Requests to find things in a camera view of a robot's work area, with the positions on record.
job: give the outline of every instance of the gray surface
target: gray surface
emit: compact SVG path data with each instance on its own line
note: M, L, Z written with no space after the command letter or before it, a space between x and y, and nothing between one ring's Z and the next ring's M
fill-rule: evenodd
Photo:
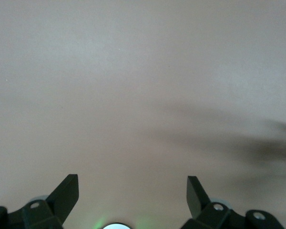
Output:
M286 0L0 0L0 205L69 173L66 229L180 228L188 175L286 227Z

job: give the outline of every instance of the round light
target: round light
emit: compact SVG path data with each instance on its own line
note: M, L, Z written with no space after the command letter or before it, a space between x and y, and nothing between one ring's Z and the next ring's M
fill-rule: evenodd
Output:
M131 229L131 228L122 223L112 223L107 225L103 229Z

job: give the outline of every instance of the silver screw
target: silver screw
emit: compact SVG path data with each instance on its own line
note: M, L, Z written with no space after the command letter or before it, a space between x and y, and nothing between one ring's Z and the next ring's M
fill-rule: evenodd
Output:
M30 208L37 208L38 206L39 206L39 203L36 202L36 203L31 204Z
M224 207L221 206L220 204L214 204L214 208L215 208L215 210L217 210L217 211L222 211L222 210L224 210Z
M255 213L253 213L253 216L254 216L256 219L261 219L261 220L265 220L265 219L266 219L266 217L265 217L262 213L260 213L260 212L255 212Z

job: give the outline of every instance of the black bracket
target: black bracket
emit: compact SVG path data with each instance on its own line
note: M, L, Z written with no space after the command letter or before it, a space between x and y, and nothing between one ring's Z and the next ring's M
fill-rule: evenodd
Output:
M78 176L69 174L46 200L31 201L10 214L0 206L0 229L62 229L78 198Z
M193 218L181 229L284 229L268 212L250 210L243 217L222 203L211 202L197 177L188 177L186 192Z

